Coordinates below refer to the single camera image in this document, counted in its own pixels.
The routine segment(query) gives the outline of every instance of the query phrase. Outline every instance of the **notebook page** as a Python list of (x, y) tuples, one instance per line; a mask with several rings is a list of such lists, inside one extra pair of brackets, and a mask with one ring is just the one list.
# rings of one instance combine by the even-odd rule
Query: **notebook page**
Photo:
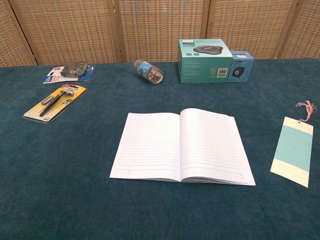
[(241, 146), (233, 117), (195, 108), (181, 112), (181, 179), (252, 185), (250, 166)]
[(180, 117), (129, 113), (110, 178), (180, 182)]

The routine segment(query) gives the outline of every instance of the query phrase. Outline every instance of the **pen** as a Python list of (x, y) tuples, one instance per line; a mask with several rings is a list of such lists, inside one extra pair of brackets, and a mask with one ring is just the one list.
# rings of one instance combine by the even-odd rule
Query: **pen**
[(40, 112), (39, 116), (42, 117), (44, 116), (47, 112), (49, 112), (57, 102), (63, 97), (63, 95), (68, 95), (68, 96), (73, 96), (73, 92), (71, 91), (61, 91), (56, 97), (54, 97), (45, 107), (44, 109)]

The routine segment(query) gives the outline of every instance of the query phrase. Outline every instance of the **wicker panel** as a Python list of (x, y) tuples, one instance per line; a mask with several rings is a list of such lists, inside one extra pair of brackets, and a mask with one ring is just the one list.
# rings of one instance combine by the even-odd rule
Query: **wicker panel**
[(282, 58), (320, 58), (320, 1), (306, 0)]
[(40, 64), (117, 62), (119, 44), (114, 42), (114, 16), (108, 4), (107, 0), (12, 0)]
[(176, 61), (178, 39), (201, 36), (203, 0), (119, 0), (115, 7), (125, 62)]
[(17, 29), (17, 25), (17, 20), (7, 0), (0, 0), (0, 67), (36, 64), (35, 60), (32, 60), (31, 51), (28, 49), (21, 30)]
[(213, 0), (207, 38), (222, 38), (231, 50), (269, 59), (293, 0)]

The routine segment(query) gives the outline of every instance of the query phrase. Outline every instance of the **teal box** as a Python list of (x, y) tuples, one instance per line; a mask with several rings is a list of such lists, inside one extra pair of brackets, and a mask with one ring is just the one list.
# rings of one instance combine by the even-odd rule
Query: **teal box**
[(231, 51), (233, 56), (229, 83), (246, 83), (248, 81), (252, 66), (254, 65), (254, 57), (247, 51)]
[(179, 39), (181, 83), (226, 83), (233, 57), (218, 39)]

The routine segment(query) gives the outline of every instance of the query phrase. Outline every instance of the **packaged pen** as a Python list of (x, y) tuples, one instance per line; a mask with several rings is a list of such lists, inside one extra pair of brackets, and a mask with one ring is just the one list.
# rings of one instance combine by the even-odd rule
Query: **packaged pen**
[(23, 117), (42, 123), (49, 123), (85, 90), (86, 88), (83, 86), (64, 84), (27, 111)]

